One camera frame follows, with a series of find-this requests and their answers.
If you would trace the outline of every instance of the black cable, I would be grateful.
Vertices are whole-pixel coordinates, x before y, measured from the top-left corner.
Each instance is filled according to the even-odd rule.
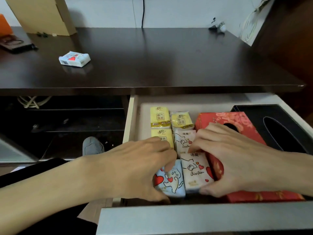
[[[145,0],[142,0],[142,3],[143,3],[143,13],[142,13],[141,28],[143,28],[143,19],[145,18]]]

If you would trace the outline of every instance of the person's left hand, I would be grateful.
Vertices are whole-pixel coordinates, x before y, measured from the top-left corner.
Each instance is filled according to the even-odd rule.
[[[89,201],[104,197],[161,201],[168,197],[153,187],[152,178],[163,166],[170,171],[176,157],[167,141],[153,137],[74,161],[80,164]]]

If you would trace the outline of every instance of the black tissue box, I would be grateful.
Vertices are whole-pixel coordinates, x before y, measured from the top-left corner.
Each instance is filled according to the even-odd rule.
[[[312,138],[279,105],[234,106],[231,111],[245,112],[268,146],[313,155]]]

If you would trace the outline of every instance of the red floral box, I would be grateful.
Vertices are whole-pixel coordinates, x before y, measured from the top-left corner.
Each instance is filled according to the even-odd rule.
[[[200,113],[195,123],[195,129],[199,130],[206,128],[210,122],[220,124],[231,123],[237,128],[239,133],[266,145],[244,112]],[[212,154],[207,153],[207,158],[211,164],[211,167],[213,168],[213,173],[216,179],[221,179],[222,175],[224,174],[223,164]],[[301,194],[285,190],[261,192],[238,191],[227,194],[225,198],[230,203],[304,200]]]

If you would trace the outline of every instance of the tabletop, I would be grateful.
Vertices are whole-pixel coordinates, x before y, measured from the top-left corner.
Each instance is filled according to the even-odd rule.
[[[77,28],[72,36],[26,34],[38,50],[0,49],[0,95],[188,94],[300,91],[304,83],[229,32],[207,28]],[[82,68],[61,65],[88,53]]]

